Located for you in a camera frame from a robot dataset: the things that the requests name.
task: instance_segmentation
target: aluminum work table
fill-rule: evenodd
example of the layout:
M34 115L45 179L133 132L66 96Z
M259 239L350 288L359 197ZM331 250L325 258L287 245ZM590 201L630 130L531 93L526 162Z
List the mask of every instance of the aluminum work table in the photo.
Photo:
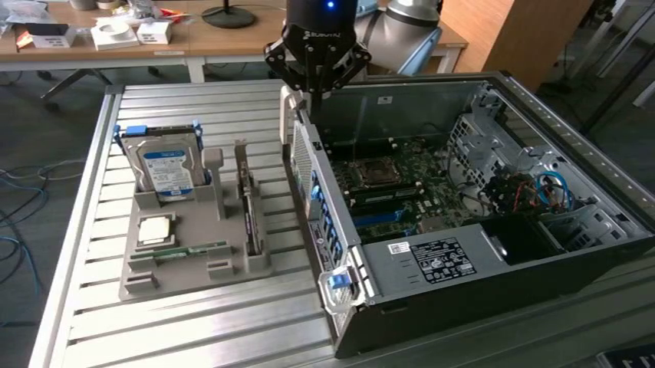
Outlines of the aluminum work table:
M655 331L653 252L581 293L347 360L333 358L279 141L277 80L113 88L105 98L30 366L566 366ZM205 144L249 142L277 274L138 302L119 299L135 177L117 123L190 123ZM431 318L449 318L435 311Z

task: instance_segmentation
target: lamp base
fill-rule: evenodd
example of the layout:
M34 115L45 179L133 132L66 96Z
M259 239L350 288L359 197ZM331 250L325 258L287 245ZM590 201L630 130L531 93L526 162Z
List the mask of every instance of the lamp base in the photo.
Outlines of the lamp base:
M223 7L210 8L203 11L202 16L210 25L219 28L249 27L258 19L254 13L235 6L230 7L230 13L226 12Z

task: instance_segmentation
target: robotic arm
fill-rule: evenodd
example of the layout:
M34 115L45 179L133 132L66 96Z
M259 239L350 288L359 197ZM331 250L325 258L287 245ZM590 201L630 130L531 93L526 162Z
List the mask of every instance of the robotic arm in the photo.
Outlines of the robotic arm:
M311 95L313 111L370 61L406 75L421 70L442 33L441 5L393 0L382 11L375 0L287 0L283 36L266 46L266 62L294 90Z

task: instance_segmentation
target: white box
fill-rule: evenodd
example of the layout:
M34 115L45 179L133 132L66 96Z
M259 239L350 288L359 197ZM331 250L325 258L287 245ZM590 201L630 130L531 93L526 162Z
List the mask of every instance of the white box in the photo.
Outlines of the white box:
M105 26L98 25L91 29L91 36L94 37L95 49L98 51L141 45L133 28L127 27L125 33L113 35L109 32L103 32L102 27Z
M137 36L145 44L169 44L171 41L171 23L155 21L143 23L137 31Z
M75 42L78 31L74 26L69 26L65 35L59 34L33 34L33 43L37 48L70 48Z

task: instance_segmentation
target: blue hard drive label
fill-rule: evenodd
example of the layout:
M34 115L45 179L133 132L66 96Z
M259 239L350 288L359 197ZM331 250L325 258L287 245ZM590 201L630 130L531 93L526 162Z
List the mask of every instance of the blue hard drive label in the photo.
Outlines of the blue hard drive label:
M143 154L147 171L155 191L162 200L166 197L183 196L194 189L191 172L185 167L187 153L183 150L149 152Z
M410 249L430 284L477 273L457 238L413 245Z

